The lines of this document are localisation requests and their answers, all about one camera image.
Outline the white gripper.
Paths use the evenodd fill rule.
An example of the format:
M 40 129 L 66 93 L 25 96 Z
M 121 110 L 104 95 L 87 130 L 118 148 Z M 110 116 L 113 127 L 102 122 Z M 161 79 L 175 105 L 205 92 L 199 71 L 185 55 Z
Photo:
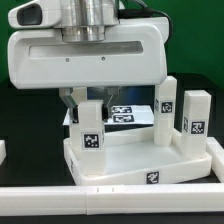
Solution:
M 71 87 L 107 87 L 102 119 L 112 115 L 118 86 L 155 85 L 167 76 L 164 17 L 122 20 L 100 42 L 66 43 L 57 29 L 23 30 L 8 41 L 9 78 L 19 89 L 60 88 L 59 96 L 78 122 Z

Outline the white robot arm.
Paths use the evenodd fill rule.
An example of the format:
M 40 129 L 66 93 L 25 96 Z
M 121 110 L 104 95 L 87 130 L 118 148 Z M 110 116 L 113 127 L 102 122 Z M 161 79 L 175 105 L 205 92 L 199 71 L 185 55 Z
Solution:
M 11 9 L 9 78 L 19 89 L 58 88 L 78 120 L 74 87 L 156 85 L 167 76 L 172 23 L 141 0 L 32 0 Z

